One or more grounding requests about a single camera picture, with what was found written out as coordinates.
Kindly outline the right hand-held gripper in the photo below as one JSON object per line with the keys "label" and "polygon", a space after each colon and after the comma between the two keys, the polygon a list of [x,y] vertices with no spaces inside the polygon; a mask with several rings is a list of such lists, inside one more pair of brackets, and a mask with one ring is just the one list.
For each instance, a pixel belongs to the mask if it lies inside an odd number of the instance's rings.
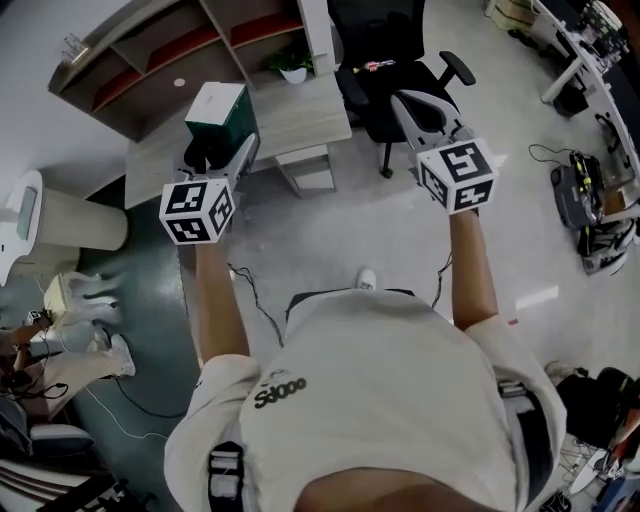
{"label": "right hand-held gripper", "polygon": [[[415,110],[419,104],[439,116],[431,132]],[[426,92],[400,90],[391,106],[405,139],[415,151],[415,179],[448,215],[476,210],[491,202],[499,164],[485,139],[462,126],[457,108]]]}

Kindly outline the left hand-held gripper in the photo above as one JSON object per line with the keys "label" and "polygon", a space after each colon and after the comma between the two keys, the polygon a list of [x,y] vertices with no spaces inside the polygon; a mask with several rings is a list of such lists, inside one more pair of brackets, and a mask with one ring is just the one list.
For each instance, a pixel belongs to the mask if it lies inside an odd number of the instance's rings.
{"label": "left hand-held gripper", "polygon": [[159,220],[176,245],[215,244],[220,240],[236,210],[233,192],[251,170],[259,148],[260,137],[253,132],[227,167],[208,172],[209,143],[191,140],[183,155],[189,169],[179,168],[174,181],[163,187],[159,210]]}

